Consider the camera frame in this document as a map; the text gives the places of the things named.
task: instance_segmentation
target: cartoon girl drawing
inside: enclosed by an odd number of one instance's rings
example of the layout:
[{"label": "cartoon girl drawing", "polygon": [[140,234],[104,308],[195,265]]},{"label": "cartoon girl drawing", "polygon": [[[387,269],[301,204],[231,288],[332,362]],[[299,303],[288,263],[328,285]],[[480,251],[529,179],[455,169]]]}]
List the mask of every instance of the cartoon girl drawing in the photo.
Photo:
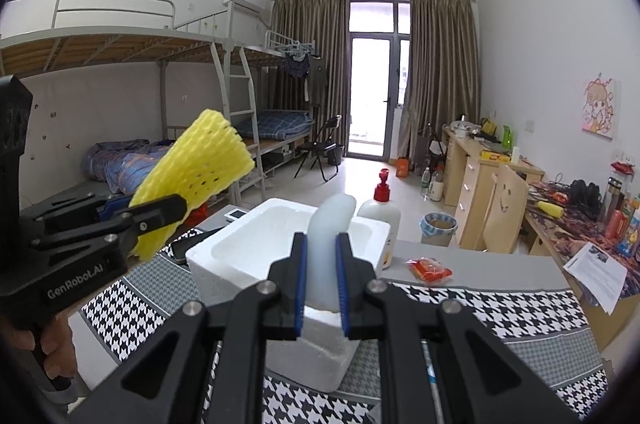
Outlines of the cartoon girl drawing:
[{"label": "cartoon girl drawing", "polygon": [[611,80],[603,81],[602,74],[590,81],[584,91],[586,102],[582,108],[582,129],[608,135],[613,120],[613,92],[607,87]]}]

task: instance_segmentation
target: red snack package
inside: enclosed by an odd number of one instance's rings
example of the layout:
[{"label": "red snack package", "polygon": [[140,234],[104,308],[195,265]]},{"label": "red snack package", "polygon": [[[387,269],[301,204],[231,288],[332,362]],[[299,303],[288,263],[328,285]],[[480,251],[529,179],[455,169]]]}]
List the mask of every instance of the red snack package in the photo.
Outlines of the red snack package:
[{"label": "red snack package", "polygon": [[417,260],[407,260],[405,263],[409,271],[427,285],[437,285],[450,279],[453,275],[451,269],[443,267],[439,261],[433,258],[418,258]]}]

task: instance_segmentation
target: ladder rung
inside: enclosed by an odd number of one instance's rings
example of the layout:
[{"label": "ladder rung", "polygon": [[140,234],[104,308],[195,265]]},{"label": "ladder rung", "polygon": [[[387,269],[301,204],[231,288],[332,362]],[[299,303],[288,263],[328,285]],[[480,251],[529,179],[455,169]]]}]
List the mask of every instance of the ladder rung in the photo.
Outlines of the ladder rung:
[{"label": "ladder rung", "polygon": [[229,115],[243,115],[243,114],[253,114],[252,110],[239,110],[238,112],[230,112]]}]

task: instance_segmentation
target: curtain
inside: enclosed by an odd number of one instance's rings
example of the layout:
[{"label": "curtain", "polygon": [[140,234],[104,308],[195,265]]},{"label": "curtain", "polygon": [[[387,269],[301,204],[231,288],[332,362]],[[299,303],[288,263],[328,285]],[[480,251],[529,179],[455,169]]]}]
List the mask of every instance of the curtain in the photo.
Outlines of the curtain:
[{"label": "curtain", "polygon": [[400,156],[414,158],[427,124],[438,132],[461,114],[480,114],[478,44],[471,0],[411,0],[409,74],[400,121]]},{"label": "curtain", "polygon": [[[340,114],[335,141],[346,144],[349,112],[349,0],[275,0],[271,29],[294,40],[316,42],[316,52],[326,63],[328,85],[324,104],[314,112],[316,130]],[[306,110],[303,80],[292,78],[282,69],[269,70],[270,109]]]}]

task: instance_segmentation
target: metal bed frame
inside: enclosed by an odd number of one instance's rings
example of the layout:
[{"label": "metal bed frame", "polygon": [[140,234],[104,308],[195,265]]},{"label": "metal bed frame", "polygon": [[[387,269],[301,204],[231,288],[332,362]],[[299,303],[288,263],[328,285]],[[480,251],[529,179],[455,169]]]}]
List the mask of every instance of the metal bed frame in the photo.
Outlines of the metal bed frame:
[{"label": "metal bed frame", "polygon": [[[8,0],[8,3],[21,0]],[[36,74],[44,74],[54,70],[77,68],[95,64],[119,62],[154,61],[159,67],[160,81],[160,116],[162,137],[169,137],[170,130],[178,137],[187,127],[170,126],[166,112],[166,67],[170,62],[209,62],[216,69],[220,83],[223,115],[229,121],[240,115],[251,115],[253,143],[247,146],[255,158],[258,178],[249,183],[236,181],[230,188],[231,201],[239,205],[241,191],[251,185],[260,184],[262,200],[266,199],[265,172],[262,168],[262,155],[289,144],[292,140],[282,141],[261,149],[258,136],[257,107],[255,101],[254,79],[251,66],[258,68],[279,64],[285,52],[292,54],[300,50],[295,40],[275,33],[271,30],[265,38],[265,47],[249,46],[236,42],[233,38],[233,19],[236,9],[246,10],[244,6],[231,0],[226,8],[215,13],[205,14],[181,24],[175,24],[175,4],[171,0],[148,0],[168,4],[171,12],[144,9],[85,7],[61,8],[56,0],[51,28],[25,34],[17,34],[8,38],[0,38],[0,76],[14,74],[19,78]],[[78,26],[56,27],[60,13],[79,11],[107,11],[145,14],[168,19],[164,29],[126,26]],[[224,38],[203,34],[202,21],[226,14],[226,32]],[[198,32],[189,32],[190,26],[198,24]],[[232,65],[242,67],[241,74],[232,74]],[[232,79],[247,81],[250,108],[233,111],[229,101],[229,84]],[[305,137],[308,133],[297,135],[295,139]]]}]

